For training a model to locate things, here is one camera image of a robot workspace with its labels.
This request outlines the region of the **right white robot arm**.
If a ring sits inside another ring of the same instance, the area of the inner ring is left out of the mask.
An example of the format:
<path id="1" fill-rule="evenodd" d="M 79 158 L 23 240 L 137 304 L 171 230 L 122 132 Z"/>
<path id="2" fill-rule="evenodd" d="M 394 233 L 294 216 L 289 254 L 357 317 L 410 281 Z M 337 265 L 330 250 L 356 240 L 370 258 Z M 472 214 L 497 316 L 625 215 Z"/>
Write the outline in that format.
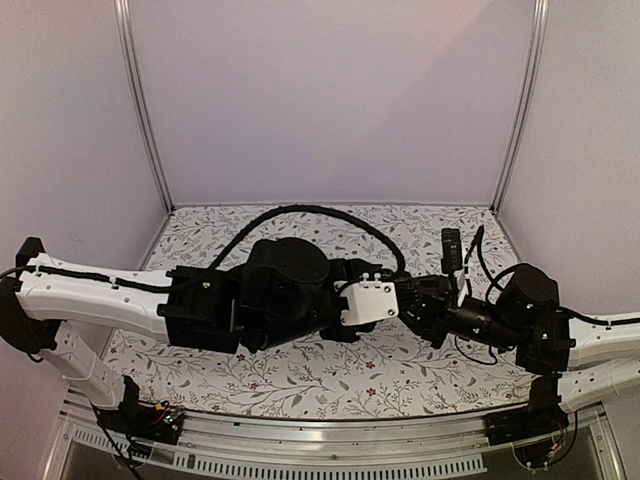
<path id="1" fill-rule="evenodd" d="M 517 427 L 537 436 L 584 406 L 639 385 L 639 320 L 588 317 L 561 306 L 559 287 L 544 272 L 518 264 L 495 301 L 459 297 L 451 278 L 396 281 L 400 320 L 432 347 L 449 335 L 504 353 L 534 374 Z"/>

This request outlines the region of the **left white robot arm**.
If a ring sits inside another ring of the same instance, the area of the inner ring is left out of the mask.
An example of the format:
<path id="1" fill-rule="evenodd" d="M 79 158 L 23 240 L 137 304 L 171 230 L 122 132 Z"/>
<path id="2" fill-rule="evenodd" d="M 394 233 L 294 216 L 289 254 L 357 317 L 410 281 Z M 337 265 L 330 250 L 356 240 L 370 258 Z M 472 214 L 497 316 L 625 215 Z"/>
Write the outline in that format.
<path id="1" fill-rule="evenodd" d="M 128 434 L 148 426 L 139 389 L 80 337 L 76 323 L 131 331 L 171 346 L 256 352 L 324 332 L 348 341 L 399 311 L 378 266 L 330 260 L 299 238 L 261 240 L 228 271 L 177 267 L 122 271 L 47 254 L 27 239 L 1 281 L 1 336 L 38 355 Z"/>

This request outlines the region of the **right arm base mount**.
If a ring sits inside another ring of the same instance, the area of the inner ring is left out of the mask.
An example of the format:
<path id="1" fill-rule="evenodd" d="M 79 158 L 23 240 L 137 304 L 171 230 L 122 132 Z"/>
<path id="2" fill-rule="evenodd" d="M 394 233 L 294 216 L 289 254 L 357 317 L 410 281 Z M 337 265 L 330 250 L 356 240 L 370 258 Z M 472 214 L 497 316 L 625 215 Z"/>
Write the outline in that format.
<path id="1" fill-rule="evenodd" d="M 560 374 L 536 378 L 530 387 L 528 402 L 518 408 L 483 417 L 484 434 L 491 446 L 546 436 L 545 440 L 517 447 L 514 456 L 530 469 L 551 466 L 566 445 L 569 416 L 560 408 Z"/>

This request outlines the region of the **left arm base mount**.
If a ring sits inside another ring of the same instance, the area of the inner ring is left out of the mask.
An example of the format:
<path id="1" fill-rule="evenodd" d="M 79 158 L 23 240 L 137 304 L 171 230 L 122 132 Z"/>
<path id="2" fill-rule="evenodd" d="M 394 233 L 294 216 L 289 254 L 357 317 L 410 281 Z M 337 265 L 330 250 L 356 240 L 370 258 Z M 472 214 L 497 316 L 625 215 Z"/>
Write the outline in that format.
<path id="1" fill-rule="evenodd" d="M 140 388 L 129 377 L 122 377 L 124 387 L 113 408 L 98 407 L 101 426 L 131 439 L 143 439 L 177 445 L 184 423 L 184 409 L 168 401 L 156 404 L 140 402 Z"/>

